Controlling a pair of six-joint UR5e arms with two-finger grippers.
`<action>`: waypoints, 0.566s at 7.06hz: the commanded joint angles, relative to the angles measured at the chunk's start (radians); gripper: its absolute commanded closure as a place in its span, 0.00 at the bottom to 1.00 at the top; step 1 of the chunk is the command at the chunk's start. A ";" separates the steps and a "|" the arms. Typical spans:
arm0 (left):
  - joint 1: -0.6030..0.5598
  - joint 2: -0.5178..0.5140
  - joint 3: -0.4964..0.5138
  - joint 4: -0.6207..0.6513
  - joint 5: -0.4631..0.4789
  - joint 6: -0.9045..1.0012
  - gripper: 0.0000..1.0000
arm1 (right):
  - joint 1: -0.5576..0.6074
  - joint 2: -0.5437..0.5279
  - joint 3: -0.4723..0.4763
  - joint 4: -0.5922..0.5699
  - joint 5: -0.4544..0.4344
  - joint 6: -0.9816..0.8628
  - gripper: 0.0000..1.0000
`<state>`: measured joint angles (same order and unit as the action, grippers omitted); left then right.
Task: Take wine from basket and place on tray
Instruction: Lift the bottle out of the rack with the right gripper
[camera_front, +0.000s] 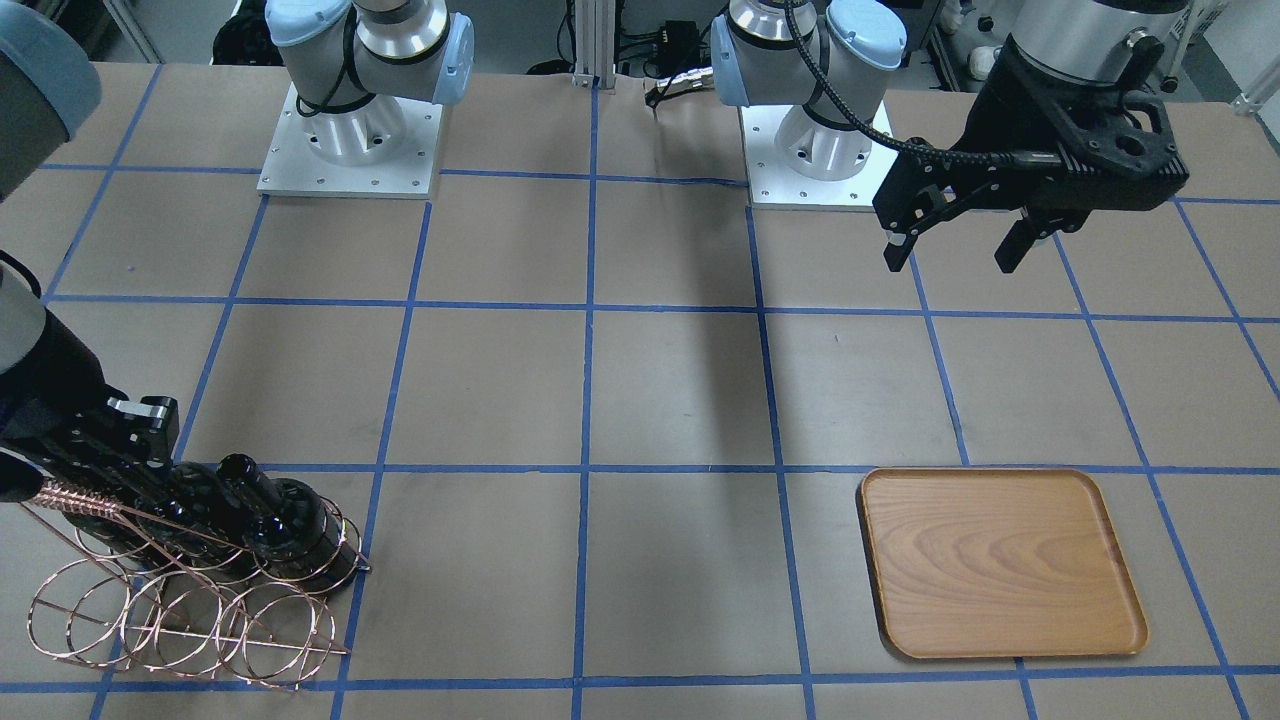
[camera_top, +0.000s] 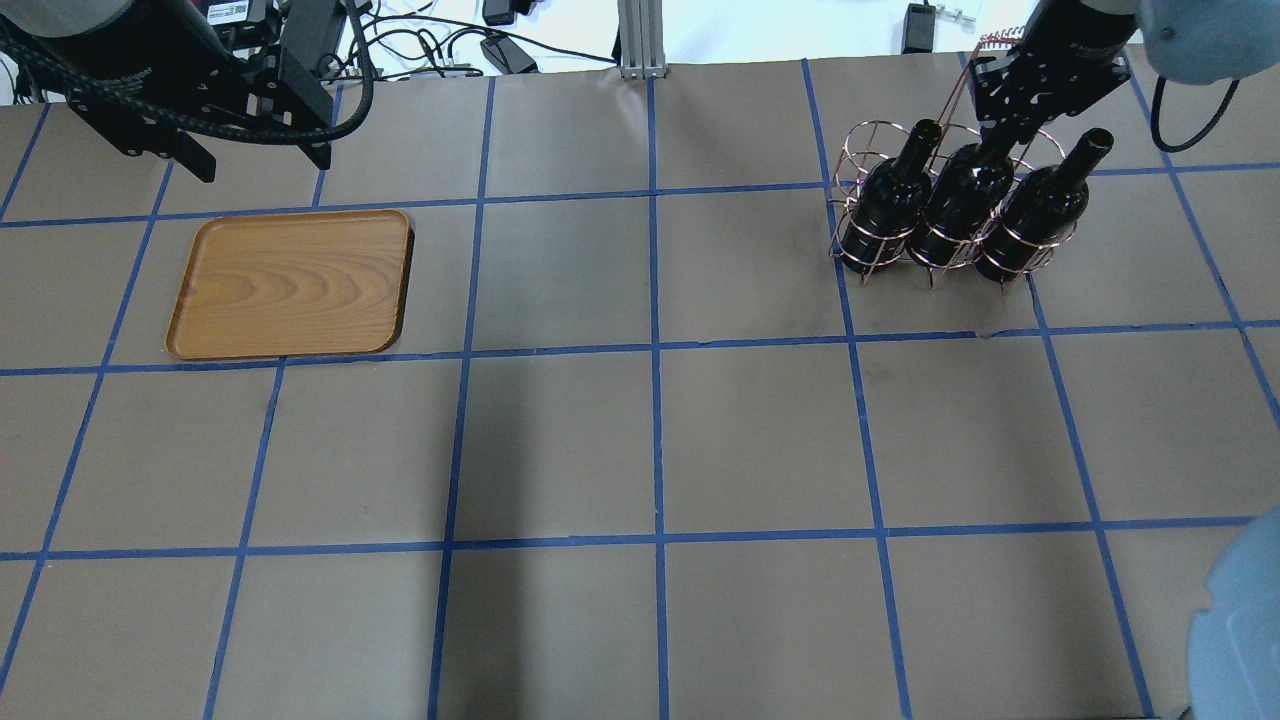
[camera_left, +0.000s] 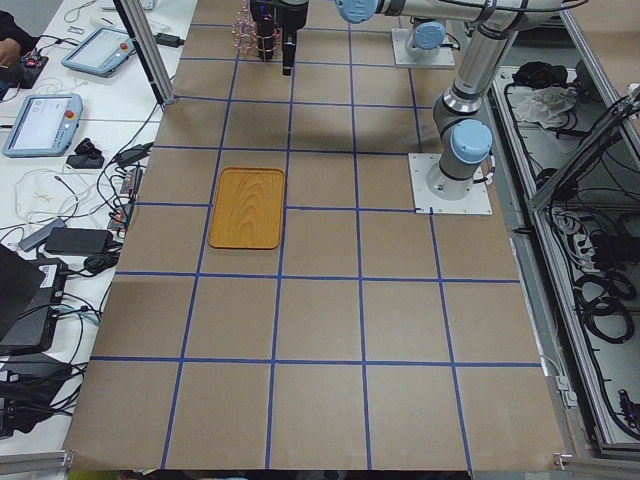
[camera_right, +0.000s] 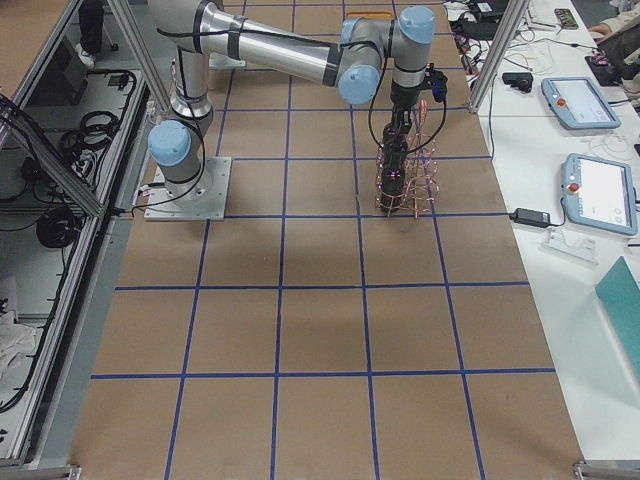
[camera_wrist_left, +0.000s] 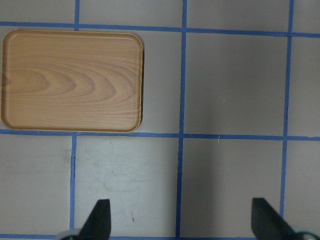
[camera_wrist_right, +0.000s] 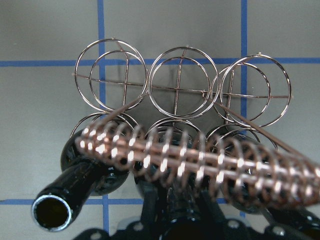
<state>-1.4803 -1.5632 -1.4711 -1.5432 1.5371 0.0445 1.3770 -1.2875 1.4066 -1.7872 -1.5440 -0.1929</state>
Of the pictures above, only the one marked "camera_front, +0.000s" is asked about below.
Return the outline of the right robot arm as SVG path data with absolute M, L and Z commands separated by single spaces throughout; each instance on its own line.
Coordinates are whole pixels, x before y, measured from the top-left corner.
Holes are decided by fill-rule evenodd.
M 452 106 L 474 68 L 474 28 L 442 1 L 269 1 L 265 20 L 296 91 L 294 114 L 321 122 L 372 118 L 379 149 L 317 155 L 362 165 L 401 141 L 399 99 Z M 3 195 L 9 196 L 92 115 L 102 86 L 88 56 L 35 9 L 3 4 Z M 106 380 L 95 354 L 47 310 L 38 282 L 3 258 L 3 501 L 33 500 L 52 479 L 97 488 L 128 471 L 165 477 L 179 414 L 169 398 L 138 402 Z

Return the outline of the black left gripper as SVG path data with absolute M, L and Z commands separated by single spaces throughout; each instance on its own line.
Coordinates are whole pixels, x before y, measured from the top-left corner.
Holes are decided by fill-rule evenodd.
M 1019 211 L 995 251 L 1012 274 L 1057 232 L 1075 232 L 1096 210 L 1147 211 L 1181 190 L 1190 169 L 1164 102 L 1124 85 L 1083 85 L 1004 45 L 969 111 L 955 151 L 1028 154 L 1021 167 L 974 168 L 899 155 L 873 197 L 888 236 L 891 272 L 908 264 L 931 228 L 965 211 Z

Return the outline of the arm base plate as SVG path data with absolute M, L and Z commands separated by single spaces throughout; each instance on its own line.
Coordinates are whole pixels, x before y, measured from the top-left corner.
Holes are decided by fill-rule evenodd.
M 256 188 L 273 197 L 429 200 L 448 109 L 378 95 L 344 114 L 300 113 L 289 87 Z
M 787 211 L 873 211 L 897 152 L 858 131 L 818 124 L 800 106 L 739 110 L 750 204 Z

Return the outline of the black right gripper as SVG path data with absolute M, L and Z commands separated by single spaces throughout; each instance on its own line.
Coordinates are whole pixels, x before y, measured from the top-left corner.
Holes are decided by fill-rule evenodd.
M 173 397 L 104 404 L 58 413 L 44 401 L 3 402 L 3 448 L 74 487 L 134 501 L 164 501 L 180 429 Z

